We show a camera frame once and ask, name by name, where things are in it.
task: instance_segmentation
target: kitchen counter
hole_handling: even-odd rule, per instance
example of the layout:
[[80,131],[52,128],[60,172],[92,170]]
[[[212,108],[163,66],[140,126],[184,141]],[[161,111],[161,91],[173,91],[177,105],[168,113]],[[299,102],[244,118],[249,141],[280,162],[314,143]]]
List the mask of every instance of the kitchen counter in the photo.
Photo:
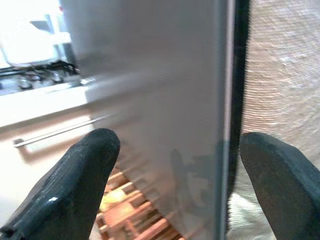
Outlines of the kitchen counter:
[[78,84],[69,89],[63,89],[63,84],[53,87],[0,96],[0,128],[88,103],[86,85]]

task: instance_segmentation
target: appliance door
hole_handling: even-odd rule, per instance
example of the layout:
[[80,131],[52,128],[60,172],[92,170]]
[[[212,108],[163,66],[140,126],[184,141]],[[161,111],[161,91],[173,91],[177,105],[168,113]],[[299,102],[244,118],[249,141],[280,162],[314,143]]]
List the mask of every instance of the appliance door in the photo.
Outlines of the appliance door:
[[63,0],[95,123],[117,167],[187,239],[223,239],[233,6],[222,0]]

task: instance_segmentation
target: gas stove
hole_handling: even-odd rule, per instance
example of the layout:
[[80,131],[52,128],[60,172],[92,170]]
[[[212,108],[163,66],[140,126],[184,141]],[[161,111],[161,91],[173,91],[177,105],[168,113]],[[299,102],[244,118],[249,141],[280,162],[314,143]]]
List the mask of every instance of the gas stove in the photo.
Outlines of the gas stove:
[[24,69],[2,68],[0,69],[0,96],[70,83],[76,76],[79,76],[76,67],[61,60]]

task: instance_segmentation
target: cabinet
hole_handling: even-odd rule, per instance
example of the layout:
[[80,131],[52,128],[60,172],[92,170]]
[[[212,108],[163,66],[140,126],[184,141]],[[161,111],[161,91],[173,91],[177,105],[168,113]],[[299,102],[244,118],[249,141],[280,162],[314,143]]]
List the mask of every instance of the cabinet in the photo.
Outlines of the cabinet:
[[13,141],[31,139],[90,119],[89,110],[83,107],[0,129],[0,226],[34,184],[93,126],[88,124],[19,148],[13,146]]

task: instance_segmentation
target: textured wall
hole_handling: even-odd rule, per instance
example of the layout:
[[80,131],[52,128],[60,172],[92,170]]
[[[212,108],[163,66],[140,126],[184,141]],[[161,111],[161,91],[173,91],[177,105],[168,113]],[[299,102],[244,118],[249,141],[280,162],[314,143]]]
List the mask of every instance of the textured wall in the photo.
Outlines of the textured wall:
[[[242,132],[271,134],[320,168],[320,1],[253,0]],[[229,239],[272,239],[239,161]]]

